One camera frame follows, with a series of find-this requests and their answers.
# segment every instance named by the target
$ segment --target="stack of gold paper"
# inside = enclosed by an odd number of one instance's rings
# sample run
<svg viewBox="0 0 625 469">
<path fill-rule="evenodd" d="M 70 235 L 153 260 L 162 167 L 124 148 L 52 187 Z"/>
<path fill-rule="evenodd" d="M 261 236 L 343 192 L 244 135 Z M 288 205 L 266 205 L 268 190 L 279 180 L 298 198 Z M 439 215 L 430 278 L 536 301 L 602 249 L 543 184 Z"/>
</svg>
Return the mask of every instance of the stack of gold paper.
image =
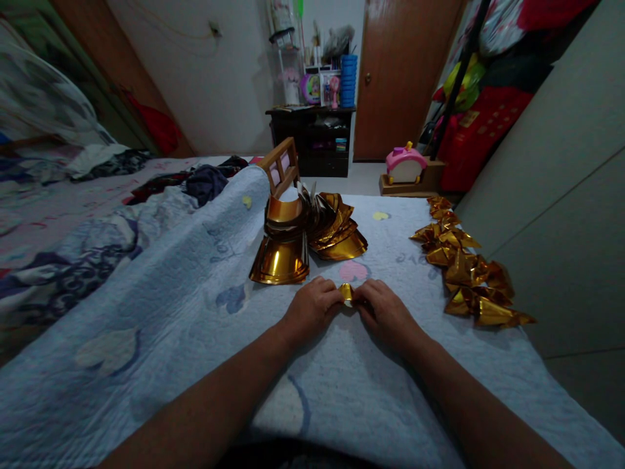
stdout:
<svg viewBox="0 0 625 469">
<path fill-rule="evenodd" d="M 298 186 L 299 197 L 280 202 L 271 196 L 265 209 L 265 237 L 249 278 L 259 283 L 300 283 L 309 274 L 311 248 L 328 261 L 353 259 L 367 250 L 367 240 L 350 218 L 354 208 L 340 194 L 309 193 Z"/>
<path fill-rule="evenodd" d="M 514 327 L 536 322 L 512 305 L 514 289 L 506 268 L 467 248 L 480 244 L 456 225 L 460 220 L 451 212 L 451 203 L 444 197 L 430 197 L 430 214 L 437 223 L 417 230 L 411 239 L 423 243 L 430 264 L 443 269 L 445 285 L 451 299 L 445 307 L 448 314 L 475 316 L 478 326 Z"/>
</svg>

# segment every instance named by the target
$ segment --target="dark wooden cabinet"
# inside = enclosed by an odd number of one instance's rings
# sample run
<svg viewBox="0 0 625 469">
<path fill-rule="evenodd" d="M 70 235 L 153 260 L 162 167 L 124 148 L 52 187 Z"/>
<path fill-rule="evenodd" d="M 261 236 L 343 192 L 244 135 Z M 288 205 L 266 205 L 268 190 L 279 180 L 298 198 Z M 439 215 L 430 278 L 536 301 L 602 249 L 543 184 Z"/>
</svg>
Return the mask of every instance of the dark wooden cabinet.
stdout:
<svg viewBox="0 0 625 469">
<path fill-rule="evenodd" d="M 300 176 L 347 177 L 354 111 L 353 107 L 311 107 L 293 112 L 273 109 L 265 114 L 271 115 L 274 147 L 288 137 L 295 139 Z"/>
</svg>

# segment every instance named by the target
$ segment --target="white cloth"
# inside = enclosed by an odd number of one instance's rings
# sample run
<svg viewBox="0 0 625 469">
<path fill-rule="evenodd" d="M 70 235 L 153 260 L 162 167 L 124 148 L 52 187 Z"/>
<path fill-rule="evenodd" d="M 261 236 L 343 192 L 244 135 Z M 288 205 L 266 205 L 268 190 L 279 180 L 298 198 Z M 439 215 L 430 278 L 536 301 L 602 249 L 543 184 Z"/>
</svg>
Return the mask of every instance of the white cloth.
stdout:
<svg viewBox="0 0 625 469">
<path fill-rule="evenodd" d="M 130 148 L 125 145 L 119 145 L 118 143 L 114 145 L 87 145 L 85 149 L 74 158 L 74 161 L 67 165 L 67 173 L 72 179 L 88 175 L 97 165 L 106 163 L 116 154 L 123 153 L 126 150 L 130 150 Z"/>
</svg>

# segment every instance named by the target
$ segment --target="toy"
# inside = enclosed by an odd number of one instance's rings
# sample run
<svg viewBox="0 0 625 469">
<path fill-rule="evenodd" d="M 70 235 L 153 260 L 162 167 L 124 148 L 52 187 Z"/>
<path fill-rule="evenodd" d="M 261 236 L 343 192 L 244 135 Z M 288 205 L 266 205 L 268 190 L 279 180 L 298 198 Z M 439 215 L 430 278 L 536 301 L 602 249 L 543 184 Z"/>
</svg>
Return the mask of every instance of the toy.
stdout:
<svg viewBox="0 0 625 469">
<path fill-rule="evenodd" d="M 411 141 L 405 147 L 395 147 L 386 157 L 389 184 L 398 182 L 418 184 L 421 173 L 427 165 L 428 162 L 421 153 L 412 148 Z"/>
<path fill-rule="evenodd" d="M 319 104 L 321 102 L 319 75 L 305 74 L 299 83 L 299 87 L 308 104 Z"/>
<path fill-rule="evenodd" d="M 330 90 L 332 91 L 332 109 L 337 109 L 339 103 L 337 103 L 337 93 L 339 92 L 340 78 L 333 76 L 330 78 Z"/>
</svg>

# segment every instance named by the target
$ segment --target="red fabric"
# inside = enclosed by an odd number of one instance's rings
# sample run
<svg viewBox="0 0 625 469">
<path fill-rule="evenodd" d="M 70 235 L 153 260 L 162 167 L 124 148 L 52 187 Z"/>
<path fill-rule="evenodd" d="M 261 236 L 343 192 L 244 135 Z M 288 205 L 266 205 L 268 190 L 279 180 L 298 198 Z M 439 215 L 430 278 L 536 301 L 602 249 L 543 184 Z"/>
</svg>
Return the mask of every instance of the red fabric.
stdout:
<svg viewBox="0 0 625 469">
<path fill-rule="evenodd" d="M 443 91 L 443 87 L 440 87 L 438 90 L 434 92 L 432 101 L 445 102 L 445 91 Z"/>
<path fill-rule="evenodd" d="M 177 149 L 178 138 L 181 134 L 172 118 L 167 114 L 163 114 L 161 111 L 157 111 L 153 107 L 140 104 L 130 91 L 124 91 L 124 94 L 131 104 L 140 112 L 143 122 L 145 122 L 145 125 L 163 154 L 168 155 Z"/>
<path fill-rule="evenodd" d="M 517 121 L 534 95 L 514 87 L 486 87 L 457 127 L 448 128 L 438 158 L 447 165 L 441 189 L 468 192 L 493 145 Z"/>
<path fill-rule="evenodd" d="M 517 25 L 524 31 L 566 26 L 598 0 L 523 0 Z"/>
</svg>

